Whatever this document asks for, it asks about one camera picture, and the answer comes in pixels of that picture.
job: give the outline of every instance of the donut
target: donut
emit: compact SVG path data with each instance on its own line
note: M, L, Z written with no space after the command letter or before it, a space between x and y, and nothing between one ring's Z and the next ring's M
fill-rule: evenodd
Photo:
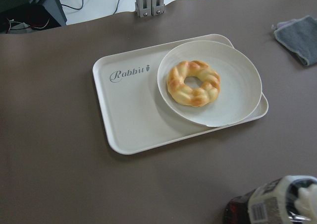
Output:
M202 84L191 88L184 83L186 77L195 76ZM214 102L220 92L220 76L207 63L184 60L174 66L167 76L167 90L176 102L192 107L202 107Z

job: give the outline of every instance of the brown table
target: brown table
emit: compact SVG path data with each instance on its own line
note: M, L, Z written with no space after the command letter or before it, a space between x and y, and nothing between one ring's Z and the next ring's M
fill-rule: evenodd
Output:
M317 176L317 66L274 39L277 22L317 17L316 0L182 0L0 35L0 223L221 223L225 204L288 174ZM135 155L113 151L92 76L99 58L222 34L257 67L261 119Z

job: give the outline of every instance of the gray towel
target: gray towel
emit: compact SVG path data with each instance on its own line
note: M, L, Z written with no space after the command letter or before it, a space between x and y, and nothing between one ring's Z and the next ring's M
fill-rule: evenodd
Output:
M317 63L317 21L311 16L280 22L274 36L305 66Z

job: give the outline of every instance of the white tray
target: white tray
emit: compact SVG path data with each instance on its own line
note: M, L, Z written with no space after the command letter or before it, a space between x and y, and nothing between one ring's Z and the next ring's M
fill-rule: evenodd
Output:
M130 155L179 140L256 120L268 111L264 94L255 111L241 122L206 127L176 114L158 89L157 71L174 47L194 40L210 40L232 46L224 36L211 34L135 51L105 56L94 64L93 75L109 145Z

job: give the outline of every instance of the braided bread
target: braided bread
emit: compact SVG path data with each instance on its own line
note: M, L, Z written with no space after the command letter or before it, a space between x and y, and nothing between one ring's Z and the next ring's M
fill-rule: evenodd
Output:
M185 78L191 76L202 81L199 88L193 89L184 83ZM220 92L220 76L203 61L184 60L170 70L167 90L179 104L202 107L217 99Z

